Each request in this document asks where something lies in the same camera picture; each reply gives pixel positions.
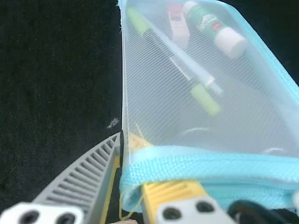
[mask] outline translucent zipper pouch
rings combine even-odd
[[[140,186],[198,180],[223,209],[294,208],[299,88],[254,29],[215,0],[121,0],[122,208]]]

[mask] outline black background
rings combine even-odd
[[[226,2],[299,83],[297,1]],[[2,211],[120,131],[122,59],[115,0],[2,0],[0,23]]]

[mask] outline zipper tape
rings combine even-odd
[[[140,160],[124,168],[120,191],[147,182],[199,180],[206,191],[226,208],[237,199],[255,200],[272,208],[289,208],[291,196],[299,189],[299,158],[261,154],[198,153],[185,154],[195,148],[154,146],[140,149],[175,155]],[[140,198],[138,187],[123,198],[124,210],[131,210]]]

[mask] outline green label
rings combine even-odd
[[[215,38],[218,32],[226,27],[215,15],[210,14],[199,5],[190,9],[188,18],[196,25],[199,31],[207,33],[212,38]]]

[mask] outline black hole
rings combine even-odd
[[[208,202],[198,202],[196,208],[200,212],[212,212],[214,211],[213,206]]]
[[[175,219],[179,219],[182,217],[180,211],[175,208],[165,209],[163,212],[163,216],[167,220],[175,220]]]
[[[32,224],[37,220],[38,217],[38,211],[29,211],[21,217],[20,224]]]
[[[73,224],[75,222],[75,216],[71,213],[61,215],[56,224]]]

